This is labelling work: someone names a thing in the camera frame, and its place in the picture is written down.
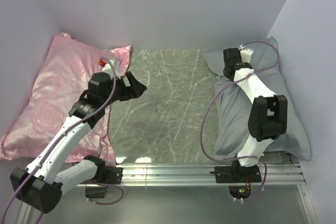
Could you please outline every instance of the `pink pillow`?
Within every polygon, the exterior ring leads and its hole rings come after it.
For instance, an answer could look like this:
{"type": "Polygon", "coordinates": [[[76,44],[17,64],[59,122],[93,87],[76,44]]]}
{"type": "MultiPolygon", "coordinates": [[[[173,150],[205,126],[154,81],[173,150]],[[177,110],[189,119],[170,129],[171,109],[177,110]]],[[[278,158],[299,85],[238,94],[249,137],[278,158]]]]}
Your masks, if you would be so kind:
{"type": "MultiPolygon", "coordinates": [[[[101,71],[100,57],[119,60],[118,72],[125,74],[130,63],[130,46],[103,51],[57,34],[33,86],[29,104],[0,139],[0,159],[37,157],[63,125],[72,105],[87,89],[95,72],[101,71]]],[[[107,165],[116,164],[107,136],[109,108],[85,136],[66,162],[79,162],[87,155],[98,156],[107,165]]]]}

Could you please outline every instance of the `white wall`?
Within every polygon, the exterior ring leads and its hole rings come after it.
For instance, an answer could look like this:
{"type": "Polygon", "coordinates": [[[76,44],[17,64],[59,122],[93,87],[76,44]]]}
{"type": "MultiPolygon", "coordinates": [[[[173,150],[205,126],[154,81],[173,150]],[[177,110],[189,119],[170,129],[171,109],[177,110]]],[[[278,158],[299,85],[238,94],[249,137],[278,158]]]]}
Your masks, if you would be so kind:
{"type": "Polygon", "coordinates": [[[321,224],[336,222],[335,31],[335,0],[287,0],[269,33],[310,140],[312,161],[300,163],[321,224]]]}
{"type": "Polygon", "coordinates": [[[266,37],[286,0],[48,0],[63,31],[100,48],[216,48],[266,37]]]}
{"type": "MultiPolygon", "coordinates": [[[[60,27],[44,0],[0,0],[0,136],[14,123],[27,104],[31,88],[60,27]]],[[[0,213],[13,194],[9,175],[28,160],[0,162],[0,213]]],[[[15,201],[6,223],[15,223],[15,201]]]]}

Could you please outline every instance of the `gray pillowcase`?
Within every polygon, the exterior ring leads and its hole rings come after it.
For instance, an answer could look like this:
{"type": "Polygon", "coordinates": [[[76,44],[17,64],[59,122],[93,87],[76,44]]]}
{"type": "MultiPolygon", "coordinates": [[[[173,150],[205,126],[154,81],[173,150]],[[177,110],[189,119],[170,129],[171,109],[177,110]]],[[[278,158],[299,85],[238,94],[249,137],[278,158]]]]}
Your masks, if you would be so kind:
{"type": "MultiPolygon", "coordinates": [[[[277,46],[273,39],[264,39],[263,41],[277,46]]],[[[268,45],[253,43],[247,45],[246,48],[254,51],[250,64],[255,70],[268,67],[277,59],[275,51],[268,45]]],[[[223,74],[223,49],[203,52],[203,57],[215,75],[215,92],[217,93],[225,84],[230,82],[223,74]]],[[[258,73],[257,76],[270,90],[276,94],[283,94],[288,99],[287,131],[274,140],[267,147],[266,152],[284,151],[309,160],[309,141],[298,119],[279,67],[275,66],[258,73]]],[[[233,157],[243,148],[248,138],[247,122],[252,104],[243,90],[235,85],[219,95],[216,106],[219,117],[219,134],[215,144],[215,156],[219,159],[233,157]]]]}

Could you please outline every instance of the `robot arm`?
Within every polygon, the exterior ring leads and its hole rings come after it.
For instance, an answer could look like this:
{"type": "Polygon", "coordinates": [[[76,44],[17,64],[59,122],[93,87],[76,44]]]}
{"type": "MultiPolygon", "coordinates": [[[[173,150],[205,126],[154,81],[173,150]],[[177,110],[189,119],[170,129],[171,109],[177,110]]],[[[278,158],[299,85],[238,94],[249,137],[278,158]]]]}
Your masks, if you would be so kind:
{"type": "MultiPolygon", "coordinates": [[[[106,182],[112,167],[105,167],[105,162],[94,156],[85,157],[79,164],[63,172],[59,173],[59,170],[78,142],[104,116],[105,111],[102,109],[96,115],[79,123],[70,132],[65,133],[66,129],[98,110],[108,100],[113,88],[113,76],[111,74],[111,68],[107,66],[103,68],[103,72],[94,73],[88,83],[88,89],[72,106],[69,116],[53,140],[24,170],[16,168],[12,172],[11,182],[13,189],[17,190],[28,175],[36,167],[39,167],[16,196],[19,200],[46,214],[56,207],[62,195],[78,184],[90,179],[106,182]],[[61,135],[63,135],[63,138],[52,148],[61,135]],[[42,157],[51,148],[48,157],[41,162],[42,157]]],[[[146,90],[146,86],[138,82],[131,72],[127,72],[125,75],[130,86],[127,87],[124,81],[118,78],[112,99],[106,106],[116,100],[126,101],[138,98],[146,90]]]]}
{"type": "MultiPolygon", "coordinates": [[[[247,75],[249,78],[238,83],[252,103],[248,120],[249,137],[237,157],[262,156],[267,146],[285,134],[287,129],[287,99],[271,91],[254,73],[250,65],[251,49],[229,48],[224,53],[224,76],[238,81],[247,75]]],[[[256,158],[242,158],[239,165],[253,167],[258,164],[256,158]]]]}

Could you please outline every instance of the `gray fabric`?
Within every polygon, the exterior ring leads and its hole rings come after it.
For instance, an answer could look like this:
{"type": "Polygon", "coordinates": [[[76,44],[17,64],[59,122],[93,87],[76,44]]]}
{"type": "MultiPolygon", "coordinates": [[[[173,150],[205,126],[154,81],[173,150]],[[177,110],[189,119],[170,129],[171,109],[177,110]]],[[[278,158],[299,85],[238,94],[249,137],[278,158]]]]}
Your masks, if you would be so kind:
{"type": "MultiPolygon", "coordinates": [[[[265,39],[276,46],[273,39],[265,39]]],[[[267,67],[276,61],[274,50],[261,43],[246,46],[254,51],[250,64],[254,69],[267,67]]],[[[203,57],[215,75],[215,92],[230,82],[223,75],[223,49],[203,52],[203,57]]],[[[285,151],[306,160],[310,159],[310,146],[307,135],[298,119],[279,67],[258,74],[260,80],[276,94],[288,99],[288,123],[286,134],[271,143],[266,151],[285,151]]],[[[233,157],[244,146],[248,137],[247,122],[251,111],[251,102],[239,86],[231,86],[216,100],[219,117],[219,134],[215,144],[216,158],[233,157]]]]}

